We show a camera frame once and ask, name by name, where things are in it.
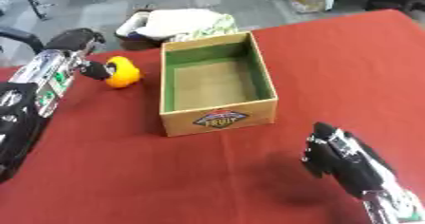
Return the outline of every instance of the table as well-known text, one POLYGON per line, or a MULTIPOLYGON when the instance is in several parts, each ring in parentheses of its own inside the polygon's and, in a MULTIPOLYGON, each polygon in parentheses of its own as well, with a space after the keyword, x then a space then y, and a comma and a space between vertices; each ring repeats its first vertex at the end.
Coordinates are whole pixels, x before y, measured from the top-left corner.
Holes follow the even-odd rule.
MULTIPOLYGON (((358 134, 425 200, 425 33, 396 11, 254 31, 280 96, 276 123, 166 138, 159 50, 113 90, 80 77, 21 171, 0 185, 2 223, 355 224, 356 199, 299 157, 315 121, 358 134)), ((11 70, 0 70, 7 78, 11 70)))

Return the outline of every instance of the robotic hand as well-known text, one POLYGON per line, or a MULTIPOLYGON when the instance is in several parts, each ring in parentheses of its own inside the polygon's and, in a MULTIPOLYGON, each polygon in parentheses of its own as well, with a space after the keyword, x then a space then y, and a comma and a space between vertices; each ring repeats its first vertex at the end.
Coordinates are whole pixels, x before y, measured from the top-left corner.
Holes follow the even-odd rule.
POLYGON ((24 32, 8 29, 3 33, 30 45, 38 54, 8 82, 0 83, 0 181, 11 178, 22 164, 72 85, 75 71, 97 80, 114 73, 106 65, 85 60, 98 43, 104 43, 91 29, 68 30, 45 46, 24 32))
POLYGON ((305 168, 315 177, 333 175, 347 193, 362 200, 373 224, 425 223, 418 197, 403 189, 394 170, 351 133, 317 122, 306 144, 305 168))

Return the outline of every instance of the basket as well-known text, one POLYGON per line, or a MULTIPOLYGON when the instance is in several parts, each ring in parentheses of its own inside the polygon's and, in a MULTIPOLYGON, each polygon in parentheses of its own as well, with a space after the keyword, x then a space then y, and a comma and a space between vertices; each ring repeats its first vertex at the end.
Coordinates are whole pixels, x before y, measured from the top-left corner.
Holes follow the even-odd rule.
MULTIPOLYGON (((136 9, 126 20, 124 23, 122 23, 122 25, 124 25, 128 20, 130 20, 134 15, 136 15, 138 12, 146 12, 149 13, 151 12, 152 9, 136 9)), ((152 40, 148 37, 142 36, 142 37, 138 37, 138 38, 129 38, 126 36, 122 36, 117 34, 117 30, 115 31, 115 36, 118 38, 118 40, 120 41, 120 46, 124 49, 124 50, 144 50, 144 49, 148 49, 148 48, 154 48, 154 47, 160 47, 161 46, 161 42, 160 41, 155 41, 152 40)))

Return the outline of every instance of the open box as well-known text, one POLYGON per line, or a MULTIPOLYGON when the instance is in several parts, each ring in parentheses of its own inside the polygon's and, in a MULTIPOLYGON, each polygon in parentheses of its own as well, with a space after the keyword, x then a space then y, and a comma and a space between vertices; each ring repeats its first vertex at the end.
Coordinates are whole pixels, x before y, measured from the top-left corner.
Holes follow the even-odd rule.
POLYGON ((168 136, 273 122, 278 97, 249 32, 162 45, 168 136))

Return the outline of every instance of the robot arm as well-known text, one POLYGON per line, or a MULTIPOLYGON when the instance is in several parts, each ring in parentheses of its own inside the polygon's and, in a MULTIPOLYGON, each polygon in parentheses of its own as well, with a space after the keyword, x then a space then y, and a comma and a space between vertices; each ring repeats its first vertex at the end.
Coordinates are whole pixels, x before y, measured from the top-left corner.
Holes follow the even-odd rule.
POLYGON ((424 221, 420 200, 398 183, 394 170, 367 144, 323 122, 307 138, 302 163, 315 177, 332 175, 362 200, 374 224, 424 221))

